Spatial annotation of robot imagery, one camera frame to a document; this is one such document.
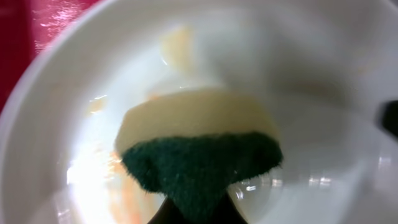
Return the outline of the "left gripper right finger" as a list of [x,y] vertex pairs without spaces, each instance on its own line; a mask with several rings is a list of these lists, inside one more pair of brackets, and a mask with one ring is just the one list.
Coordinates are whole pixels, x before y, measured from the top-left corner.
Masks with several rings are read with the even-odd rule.
[[231,187],[223,223],[396,223],[397,102],[375,121],[305,99],[272,106],[280,169]]

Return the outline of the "green yellow sponge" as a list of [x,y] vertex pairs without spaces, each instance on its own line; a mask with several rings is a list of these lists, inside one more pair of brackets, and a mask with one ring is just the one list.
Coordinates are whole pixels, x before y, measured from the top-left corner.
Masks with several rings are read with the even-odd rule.
[[131,108],[115,150],[144,190],[174,202],[183,223],[223,223],[228,187],[283,161],[277,131],[261,104],[209,88]]

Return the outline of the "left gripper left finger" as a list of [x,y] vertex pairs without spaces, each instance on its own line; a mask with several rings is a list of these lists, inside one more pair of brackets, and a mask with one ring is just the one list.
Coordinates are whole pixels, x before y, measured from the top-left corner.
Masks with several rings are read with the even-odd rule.
[[148,224],[183,224],[183,216],[174,202],[169,198],[165,198]]

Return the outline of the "white plate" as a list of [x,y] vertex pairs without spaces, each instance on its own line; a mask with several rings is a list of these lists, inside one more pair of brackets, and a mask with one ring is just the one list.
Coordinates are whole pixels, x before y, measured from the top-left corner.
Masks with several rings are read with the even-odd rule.
[[[392,1],[104,1],[29,66],[1,115],[2,223],[147,223],[114,142],[124,113],[217,86],[375,121],[397,99]],[[277,124],[280,144],[280,128]]]

